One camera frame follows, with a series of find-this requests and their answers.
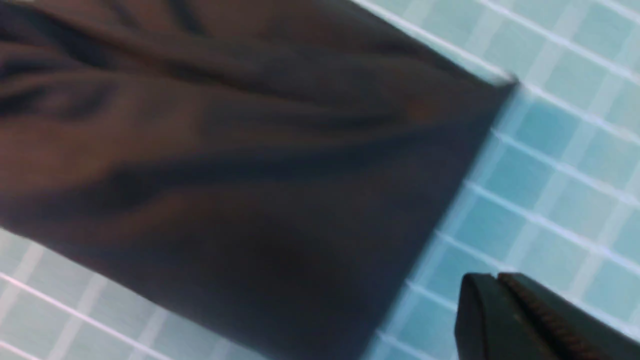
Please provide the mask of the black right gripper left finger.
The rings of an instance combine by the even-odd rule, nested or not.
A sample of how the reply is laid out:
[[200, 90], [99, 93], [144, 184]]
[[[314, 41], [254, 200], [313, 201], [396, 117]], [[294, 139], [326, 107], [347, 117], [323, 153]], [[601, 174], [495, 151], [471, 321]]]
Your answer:
[[493, 275], [462, 277], [455, 318], [460, 360], [571, 360]]

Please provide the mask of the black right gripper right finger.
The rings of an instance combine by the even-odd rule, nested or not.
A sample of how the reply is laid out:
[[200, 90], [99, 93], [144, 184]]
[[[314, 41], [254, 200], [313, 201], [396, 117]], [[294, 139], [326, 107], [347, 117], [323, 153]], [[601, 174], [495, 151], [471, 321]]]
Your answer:
[[515, 297], [542, 339], [562, 360], [638, 360], [639, 342], [523, 273], [498, 281]]

